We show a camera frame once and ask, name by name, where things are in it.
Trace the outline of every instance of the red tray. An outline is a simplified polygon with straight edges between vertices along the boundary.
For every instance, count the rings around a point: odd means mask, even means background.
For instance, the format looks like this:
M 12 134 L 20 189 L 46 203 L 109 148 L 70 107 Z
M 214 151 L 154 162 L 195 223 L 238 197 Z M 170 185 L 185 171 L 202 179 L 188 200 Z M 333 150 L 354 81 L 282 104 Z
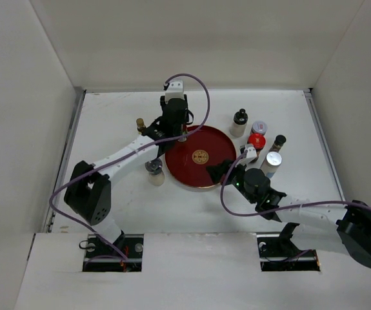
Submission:
M 192 131 L 197 126 L 188 127 Z M 182 184 L 191 187 L 212 187 L 210 175 L 205 167 L 235 160 L 236 148 L 223 132 L 210 126 L 203 126 L 185 142 L 176 142 L 165 154 L 165 161 L 172 176 Z

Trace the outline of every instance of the red cap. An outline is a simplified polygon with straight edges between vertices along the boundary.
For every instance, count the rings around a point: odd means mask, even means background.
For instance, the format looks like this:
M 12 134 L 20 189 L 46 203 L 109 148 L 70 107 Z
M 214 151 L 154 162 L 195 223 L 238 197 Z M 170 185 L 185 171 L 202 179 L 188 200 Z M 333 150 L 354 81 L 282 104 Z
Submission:
M 262 150 L 265 146 L 265 138 L 262 134 L 251 134 L 248 144 L 252 144 L 256 150 Z

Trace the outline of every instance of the white table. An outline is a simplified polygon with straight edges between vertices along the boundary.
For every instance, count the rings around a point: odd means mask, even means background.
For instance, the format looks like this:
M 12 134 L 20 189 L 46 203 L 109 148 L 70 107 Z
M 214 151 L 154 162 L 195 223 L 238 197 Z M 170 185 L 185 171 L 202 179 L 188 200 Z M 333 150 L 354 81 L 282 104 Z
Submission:
M 199 123 L 205 95 L 187 94 Z M 77 162 L 99 160 L 134 140 L 136 118 L 149 124 L 160 115 L 160 95 L 87 94 L 65 180 Z M 273 188 L 312 201 L 340 198 L 303 92 L 213 90 L 211 95 L 207 125 L 229 135 L 235 111 L 245 108 L 250 123 L 261 119 L 268 124 L 265 149 L 276 135 L 287 137 Z M 236 147 L 248 132 L 232 139 Z M 251 232 L 278 231 L 284 225 L 260 217 L 235 218 L 222 209 L 219 188 L 187 188 L 166 169 L 165 174 L 165 183 L 154 187 L 144 167 L 138 167 L 112 191 L 111 212 L 120 227 L 145 233 L 142 272 L 81 273 L 83 251 L 77 244 L 86 231 L 56 216 L 56 233 L 36 236 L 16 310 L 371 309 L 371 269 L 345 255 L 318 251 L 319 273 L 263 273 Z M 235 211 L 253 211 L 232 187 L 225 200 Z M 72 212 L 63 202 L 59 206 Z
M 206 111 L 202 91 L 186 92 L 195 124 Z M 65 180 L 76 163 L 94 162 L 123 148 L 137 137 L 135 120 L 143 118 L 150 124 L 161 115 L 159 97 L 162 92 L 87 94 L 77 126 Z M 324 150 L 302 91 L 293 90 L 212 90 L 211 114 L 207 125 L 227 135 L 234 113 L 244 108 L 249 124 L 242 138 L 232 138 L 236 148 L 245 144 L 250 125 L 255 120 L 268 124 L 267 144 L 258 162 L 259 167 L 278 134 L 287 142 L 281 150 L 283 164 L 272 178 L 272 186 L 296 198 L 311 201 L 340 198 Z M 164 168 L 166 180 L 154 187 L 147 180 L 145 168 L 135 171 L 119 182 L 112 191 L 111 212 L 125 233 L 225 233 L 280 231 L 283 224 L 260 217 L 236 218 L 227 214 L 219 202 L 219 187 L 198 190 L 185 187 Z M 240 212 L 253 212 L 234 188 L 227 187 L 225 201 Z M 60 197 L 61 210 L 73 213 Z M 56 216 L 53 232 L 86 231 L 67 218 Z

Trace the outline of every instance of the wall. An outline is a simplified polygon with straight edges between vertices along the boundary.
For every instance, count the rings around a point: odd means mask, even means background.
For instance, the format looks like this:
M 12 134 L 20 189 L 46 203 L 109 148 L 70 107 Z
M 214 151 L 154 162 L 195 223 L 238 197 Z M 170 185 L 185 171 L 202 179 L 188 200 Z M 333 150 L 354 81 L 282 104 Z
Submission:
M 74 85 L 314 86 L 363 0 L 31 0 Z
M 28 0 L 0 0 L 0 309 L 13 309 L 75 92 Z
M 371 205 L 371 0 L 366 0 L 313 96 L 341 184 Z

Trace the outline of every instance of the purple lid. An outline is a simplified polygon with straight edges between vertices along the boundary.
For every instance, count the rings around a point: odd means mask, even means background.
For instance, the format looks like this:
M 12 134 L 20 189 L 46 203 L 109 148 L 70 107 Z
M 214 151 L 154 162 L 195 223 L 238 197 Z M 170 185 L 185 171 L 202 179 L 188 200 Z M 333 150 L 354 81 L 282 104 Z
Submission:
M 254 134 L 261 134 L 265 135 L 267 132 L 267 124 L 263 121 L 255 121 L 254 124 L 252 124 L 251 132 Z

